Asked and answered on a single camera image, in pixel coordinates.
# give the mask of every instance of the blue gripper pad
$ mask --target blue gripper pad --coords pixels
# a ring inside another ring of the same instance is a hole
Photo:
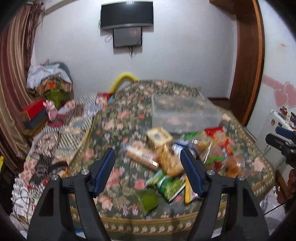
[[[108,178],[110,176],[110,173],[112,171],[112,168],[115,163],[115,150],[113,148],[108,148],[103,157],[100,160],[97,160],[97,174],[95,176],[95,188],[94,193],[97,194],[97,196],[102,193],[105,189],[105,186],[107,184]]]
[[[280,127],[280,126],[276,127],[276,133],[281,135],[282,137],[286,137],[287,139],[290,139],[290,140],[295,140],[295,138],[296,138],[295,132],[287,130],[287,129]]]
[[[200,160],[196,160],[188,148],[183,148],[180,153],[181,163],[188,177],[192,190],[203,198],[208,192],[207,171]]]

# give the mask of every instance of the pink stuffed toy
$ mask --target pink stuffed toy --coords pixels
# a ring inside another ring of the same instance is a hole
[[[54,102],[46,100],[46,102],[43,102],[43,105],[47,110],[49,120],[54,121],[57,116],[57,108],[55,107]]]

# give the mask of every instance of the television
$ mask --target television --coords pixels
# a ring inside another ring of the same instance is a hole
[[[100,27],[102,30],[153,26],[153,2],[127,1],[102,4]]]
[[[113,47],[135,47],[142,45],[142,27],[113,29]]]

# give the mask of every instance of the heart decoration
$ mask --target heart decoration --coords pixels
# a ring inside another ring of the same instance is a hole
[[[292,108],[296,106],[296,89],[290,82],[285,83],[284,91],[288,95],[289,103],[288,107]]]
[[[282,89],[274,90],[274,99],[276,100],[276,105],[278,107],[285,106],[289,102],[288,94]]]

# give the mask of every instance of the checkered blanket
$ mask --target checkered blanket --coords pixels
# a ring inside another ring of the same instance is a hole
[[[54,173],[65,174],[67,166],[88,136],[93,117],[107,104],[107,99],[105,102],[102,102],[99,93],[89,93],[69,101],[58,111],[55,122],[48,123],[34,137],[24,171],[15,179],[12,201],[18,205],[13,215],[18,217],[29,213],[26,217],[29,222],[34,203],[37,203],[49,177]],[[19,203],[24,190],[28,192],[29,203]]]

